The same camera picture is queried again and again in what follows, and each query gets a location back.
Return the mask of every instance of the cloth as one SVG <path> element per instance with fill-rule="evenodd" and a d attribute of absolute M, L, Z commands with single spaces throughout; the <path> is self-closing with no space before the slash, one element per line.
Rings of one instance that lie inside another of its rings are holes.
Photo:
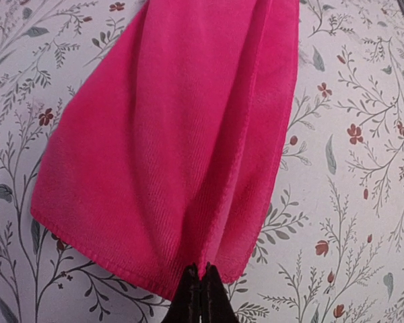
<path fill-rule="evenodd" d="M 149 0 L 66 107 L 34 218 L 166 299 L 193 262 L 234 281 L 269 206 L 297 56 L 298 0 Z"/>

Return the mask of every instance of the black clip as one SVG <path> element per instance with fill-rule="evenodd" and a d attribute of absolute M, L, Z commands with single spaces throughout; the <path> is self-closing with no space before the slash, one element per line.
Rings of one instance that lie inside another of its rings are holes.
<path fill-rule="evenodd" d="M 162 323 L 239 323 L 215 266 L 207 265 L 202 281 L 196 265 L 182 274 L 174 299 Z"/>

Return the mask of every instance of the printed flower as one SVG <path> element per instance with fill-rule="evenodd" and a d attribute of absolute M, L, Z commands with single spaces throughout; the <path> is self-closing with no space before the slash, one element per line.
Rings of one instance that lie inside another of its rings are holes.
<path fill-rule="evenodd" d="M 343 304 L 337 305 L 337 307 L 334 308 L 334 317 L 340 318 L 343 315 L 344 315 L 344 305 Z"/>
<path fill-rule="evenodd" d="M 357 127 L 354 123 L 350 125 L 350 128 L 348 128 L 347 133 L 349 134 L 350 138 L 350 143 L 352 145 L 356 145 L 356 143 L 359 141 L 360 143 L 364 141 L 364 138 L 362 137 L 362 130 L 360 127 Z"/>
<path fill-rule="evenodd" d="M 337 55 L 337 58 L 340 62 L 342 62 L 343 64 L 345 64 L 345 59 L 341 56 L 341 55 Z"/>
<path fill-rule="evenodd" d="M 298 142 L 297 136 L 293 136 L 292 138 L 290 138 L 290 145 L 294 146 L 296 145 L 297 142 Z"/>
<path fill-rule="evenodd" d="M 326 257 L 326 255 L 328 254 L 328 251 L 329 251 L 328 241 L 321 240 L 321 241 L 317 242 L 317 245 L 316 245 L 316 255 L 317 256 L 323 255 L 324 257 Z"/>
<path fill-rule="evenodd" d="M 318 85 L 317 88 L 322 92 L 322 97 L 327 98 L 328 96 L 332 96 L 332 91 L 326 88 L 325 82 L 323 82 L 322 85 Z"/>
<path fill-rule="evenodd" d="M 109 6 L 109 11 L 115 11 L 115 10 L 121 11 L 121 10 L 124 10 L 124 4 L 125 4 L 124 2 L 116 2 L 113 5 Z"/>
<path fill-rule="evenodd" d="M 49 124 L 49 120 L 54 118 L 54 115 L 51 113 L 53 109 L 48 108 L 45 110 L 45 113 L 39 114 L 39 125 L 40 126 L 47 126 Z"/>
<path fill-rule="evenodd" d="M 57 249 L 60 251 L 64 251 L 65 243 L 59 237 L 57 237 L 55 234 L 51 234 L 51 237 L 52 237 L 52 239 L 57 241 Z"/>
<path fill-rule="evenodd" d="M 399 134 L 404 137 L 404 126 L 401 121 L 398 121 L 397 128 L 399 130 Z"/>
<path fill-rule="evenodd" d="M 335 275 L 334 273 L 331 271 L 328 275 L 328 283 L 332 284 L 332 282 L 334 281 Z"/>

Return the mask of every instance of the floral tablecloth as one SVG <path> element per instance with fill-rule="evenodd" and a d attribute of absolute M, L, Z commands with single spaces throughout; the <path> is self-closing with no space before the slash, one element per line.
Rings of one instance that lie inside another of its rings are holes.
<path fill-rule="evenodd" d="M 0 322 L 166 313 L 167 301 L 96 266 L 29 212 L 63 109 L 142 5 L 0 0 Z M 226 289 L 243 323 L 401 323 L 404 19 L 393 0 L 300 8 L 299 78 L 271 208 L 246 273 Z"/>

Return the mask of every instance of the pink cloth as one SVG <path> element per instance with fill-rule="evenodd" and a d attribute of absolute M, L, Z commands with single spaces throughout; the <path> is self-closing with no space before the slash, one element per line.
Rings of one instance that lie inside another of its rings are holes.
<path fill-rule="evenodd" d="M 186 265 L 243 272 L 292 106 L 298 0 L 149 0 L 66 107 L 32 214 L 171 299 Z"/>

